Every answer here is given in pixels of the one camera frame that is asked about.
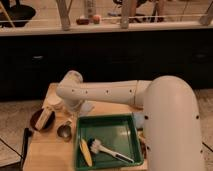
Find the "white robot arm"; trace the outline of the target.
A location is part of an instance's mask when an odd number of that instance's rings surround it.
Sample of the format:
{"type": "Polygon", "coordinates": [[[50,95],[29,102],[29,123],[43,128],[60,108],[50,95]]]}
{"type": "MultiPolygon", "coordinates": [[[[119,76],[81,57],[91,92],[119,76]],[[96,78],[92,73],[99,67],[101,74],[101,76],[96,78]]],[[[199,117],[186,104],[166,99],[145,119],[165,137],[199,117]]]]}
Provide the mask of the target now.
{"type": "Polygon", "coordinates": [[[85,83],[71,70],[56,93],[68,107],[91,100],[142,109],[148,171],[205,171],[198,103],[183,79],[167,75],[152,81],[85,83]]]}

